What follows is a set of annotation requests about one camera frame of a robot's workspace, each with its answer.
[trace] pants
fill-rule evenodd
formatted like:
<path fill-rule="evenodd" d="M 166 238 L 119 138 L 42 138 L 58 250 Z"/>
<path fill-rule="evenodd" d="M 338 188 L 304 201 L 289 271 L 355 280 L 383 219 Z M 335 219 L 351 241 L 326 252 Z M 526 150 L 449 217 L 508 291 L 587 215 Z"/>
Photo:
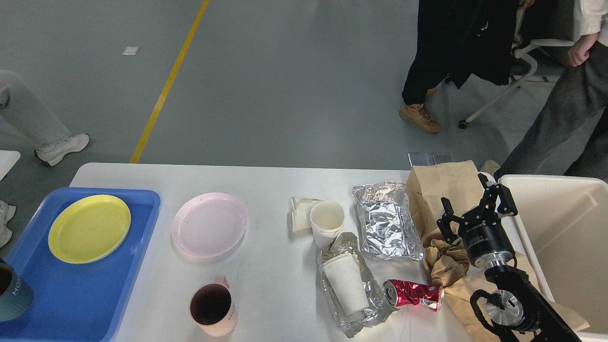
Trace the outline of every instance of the pants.
<path fill-rule="evenodd" d="M 19 75 L 0 70 L 0 116 L 34 145 L 44 148 L 71 132 L 46 108 Z"/>
<path fill-rule="evenodd" d="M 589 59 L 569 66 L 551 91 L 547 103 L 494 176 L 535 174 L 553 150 L 603 110 L 581 156 L 566 176 L 608 180 L 608 47 L 597 42 Z"/>
<path fill-rule="evenodd" d="M 416 57 L 401 97 L 406 105 L 425 102 L 426 91 L 448 75 L 475 26 L 478 0 L 420 0 Z"/>

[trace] yellow plate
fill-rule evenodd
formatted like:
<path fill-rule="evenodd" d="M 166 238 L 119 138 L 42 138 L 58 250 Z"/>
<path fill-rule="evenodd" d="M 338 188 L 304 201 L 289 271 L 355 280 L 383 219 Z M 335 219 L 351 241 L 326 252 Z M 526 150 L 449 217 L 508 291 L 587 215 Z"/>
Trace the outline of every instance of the yellow plate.
<path fill-rule="evenodd" d="M 93 262 L 120 246 L 130 224 L 129 207 L 118 197 L 85 197 L 55 219 L 49 231 L 49 248 L 65 262 Z"/>

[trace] pink mug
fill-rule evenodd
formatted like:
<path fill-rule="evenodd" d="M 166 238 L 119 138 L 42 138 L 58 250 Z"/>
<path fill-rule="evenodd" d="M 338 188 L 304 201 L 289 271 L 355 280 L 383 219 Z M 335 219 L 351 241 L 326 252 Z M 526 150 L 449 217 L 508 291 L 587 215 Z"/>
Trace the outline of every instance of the pink mug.
<path fill-rule="evenodd" d="M 224 336 L 237 324 L 237 310 L 229 287 L 226 276 L 218 274 L 190 300 L 190 316 L 211 336 Z"/>

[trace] white bin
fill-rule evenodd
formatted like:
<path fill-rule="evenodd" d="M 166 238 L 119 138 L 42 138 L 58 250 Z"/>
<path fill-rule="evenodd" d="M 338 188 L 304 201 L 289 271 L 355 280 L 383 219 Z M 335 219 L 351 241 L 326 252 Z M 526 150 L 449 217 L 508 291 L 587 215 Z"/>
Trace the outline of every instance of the white bin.
<path fill-rule="evenodd" d="M 608 341 L 608 184 L 536 175 L 505 175 L 500 183 L 511 189 L 524 246 L 530 238 L 534 250 L 526 253 L 542 269 L 535 267 L 540 291 L 589 322 L 582 340 Z"/>

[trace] blue tray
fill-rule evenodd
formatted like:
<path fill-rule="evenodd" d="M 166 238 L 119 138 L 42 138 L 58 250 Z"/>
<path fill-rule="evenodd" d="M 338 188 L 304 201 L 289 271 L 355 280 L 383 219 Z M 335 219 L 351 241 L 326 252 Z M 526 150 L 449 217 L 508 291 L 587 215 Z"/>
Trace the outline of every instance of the blue tray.
<path fill-rule="evenodd" d="M 101 260 L 80 265 L 60 261 L 49 249 L 50 226 L 67 206 L 97 194 L 126 203 L 129 233 Z M 150 190 L 64 187 L 51 192 L 6 260 L 33 288 L 34 300 L 19 318 L 0 322 L 0 341 L 109 341 L 125 311 L 160 204 Z"/>

